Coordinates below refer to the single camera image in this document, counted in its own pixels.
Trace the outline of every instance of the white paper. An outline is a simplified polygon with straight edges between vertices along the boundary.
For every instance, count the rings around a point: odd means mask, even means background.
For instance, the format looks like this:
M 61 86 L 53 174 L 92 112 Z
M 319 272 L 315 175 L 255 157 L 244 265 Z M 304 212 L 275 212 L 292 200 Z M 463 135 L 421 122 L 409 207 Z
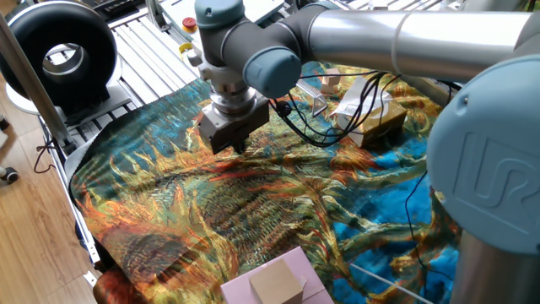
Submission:
M 331 115 L 335 114 L 343 114 L 347 116 L 353 116 L 356 110 L 358 109 L 358 106 L 360 104 L 360 94 L 362 93 L 362 90 L 364 89 L 364 86 L 367 84 L 367 81 L 362 78 L 358 77 L 351 88 L 345 93 L 345 96 L 339 103 L 339 106 L 337 106 L 336 110 L 332 112 Z M 375 97 L 375 104 L 373 105 L 372 111 L 375 109 L 380 108 L 383 104 L 387 104 L 390 100 L 392 100 L 392 96 L 388 94 L 386 91 L 382 92 L 382 100 L 381 100 L 381 88 L 377 90 L 377 96 Z M 368 96 L 364 100 L 364 104 L 362 105 L 362 112 L 361 114 L 366 114 L 370 111 L 371 104 L 373 103 L 373 94 L 375 93 L 375 89 L 373 89 Z

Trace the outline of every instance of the wooden floor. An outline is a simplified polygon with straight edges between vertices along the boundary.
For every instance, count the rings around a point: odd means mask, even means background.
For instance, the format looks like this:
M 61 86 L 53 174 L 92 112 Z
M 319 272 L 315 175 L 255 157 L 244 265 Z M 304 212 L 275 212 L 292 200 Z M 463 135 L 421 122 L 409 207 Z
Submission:
M 12 0 L 0 0 L 6 14 Z M 0 148 L 0 166 L 12 166 L 20 180 L 0 181 L 0 304 L 95 303 L 83 274 L 92 269 L 78 244 L 74 218 L 57 173 L 33 172 L 35 147 L 43 145 L 37 117 L 7 100 L 0 76 L 0 114 L 11 122 L 8 142 Z M 38 169 L 51 158 L 44 154 Z

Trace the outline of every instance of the fabric with sunflower print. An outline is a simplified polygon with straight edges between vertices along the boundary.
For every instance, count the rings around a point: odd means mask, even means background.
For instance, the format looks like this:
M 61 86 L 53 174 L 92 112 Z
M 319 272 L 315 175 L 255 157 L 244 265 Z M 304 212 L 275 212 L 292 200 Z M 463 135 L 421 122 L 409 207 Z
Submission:
M 311 62 L 304 73 L 327 68 Z M 343 77 L 327 95 L 325 115 L 310 118 L 314 128 L 332 126 L 328 113 L 354 79 Z M 452 281 L 428 272 L 425 286 L 404 205 L 425 172 L 426 139 L 441 109 L 400 80 L 387 90 L 408 117 L 401 132 L 368 149 L 349 138 L 308 145 L 272 111 L 243 155 L 231 148 L 213 155 L 197 130 L 210 102 L 209 85 L 198 80 L 106 126 L 71 193 L 94 237 L 151 303 L 223 303 L 223 283 L 297 246 L 336 303 L 415 303 L 351 263 L 447 303 Z M 310 97 L 292 93 L 309 114 Z M 303 128 L 298 114 L 289 117 Z M 461 230 L 429 185 L 426 177 L 408 205 L 418 252 L 453 278 Z

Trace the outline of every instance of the metal pole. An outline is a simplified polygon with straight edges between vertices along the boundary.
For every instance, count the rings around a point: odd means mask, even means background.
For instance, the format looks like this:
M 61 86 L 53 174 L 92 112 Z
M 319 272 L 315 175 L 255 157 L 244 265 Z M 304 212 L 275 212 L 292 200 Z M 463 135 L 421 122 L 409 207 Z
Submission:
M 329 10 L 311 24 L 310 49 L 318 61 L 467 82 L 513 53 L 531 15 Z
M 22 84 L 24 91 L 26 91 L 30 99 L 34 102 L 35 107 L 51 131 L 52 136 L 66 153 L 71 153 L 76 147 L 72 137 L 69 135 L 68 129 L 58 115 L 43 84 L 37 78 L 19 42 L 15 39 L 11 29 L 9 29 L 6 19 L 1 14 L 0 53 L 2 53 L 9 67 L 11 67 L 15 76 Z
M 463 232 L 451 304 L 540 303 L 540 256 L 501 251 Z
M 148 16 L 152 23 L 154 23 L 160 30 L 170 29 L 165 17 L 163 17 L 163 9 L 159 5 L 159 0 L 145 0 L 146 7 L 148 8 Z

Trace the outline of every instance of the pink box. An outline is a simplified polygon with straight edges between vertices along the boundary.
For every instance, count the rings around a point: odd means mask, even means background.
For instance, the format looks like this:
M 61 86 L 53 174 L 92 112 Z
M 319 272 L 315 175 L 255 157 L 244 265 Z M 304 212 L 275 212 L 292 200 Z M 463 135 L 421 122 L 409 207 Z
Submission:
M 285 261 L 287 266 L 289 266 L 290 271 L 292 271 L 294 277 L 301 285 L 305 283 L 302 304 L 333 304 L 332 298 L 328 295 L 328 291 L 322 284 L 319 276 L 317 276 L 315 270 L 311 267 L 310 261 L 307 259 L 301 247 L 297 247 L 281 257 L 277 257 L 272 261 L 221 285 L 221 291 L 223 292 L 227 303 L 259 304 L 256 295 L 251 289 L 250 277 L 280 259 Z

